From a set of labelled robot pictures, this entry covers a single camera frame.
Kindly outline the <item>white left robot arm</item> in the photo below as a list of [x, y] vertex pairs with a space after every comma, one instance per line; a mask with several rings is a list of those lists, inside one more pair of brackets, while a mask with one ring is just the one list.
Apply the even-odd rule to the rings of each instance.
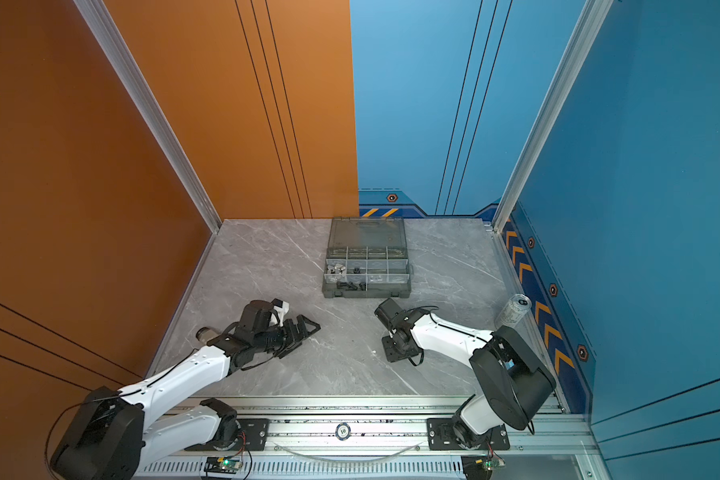
[[55, 479], [130, 479], [139, 469], [196, 445], [234, 454], [246, 450], [237, 411], [208, 398], [186, 413], [171, 409], [236, 372], [258, 367], [255, 357], [282, 359], [320, 330], [304, 315], [289, 317], [280, 299], [254, 300], [238, 321], [196, 333], [201, 346], [151, 377], [117, 390], [100, 387], [72, 406], [75, 415], [44, 462]]

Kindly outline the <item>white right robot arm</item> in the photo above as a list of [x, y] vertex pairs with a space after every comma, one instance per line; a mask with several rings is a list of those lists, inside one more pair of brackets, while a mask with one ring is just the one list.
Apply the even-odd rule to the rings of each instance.
[[435, 427], [431, 447], [482, 450], [509, 426], [535, 433], [533, 418], [557, 388], [554, 375], [513, 328], [480, 330], [447, 321], [434, 306], [405, 309], [394, 299], [374, 315], [385, 327], [388, 362], [417, 367], [428, 352], [455, 360], [474, 373], [481, 393], [465, 400], [448, 421]]

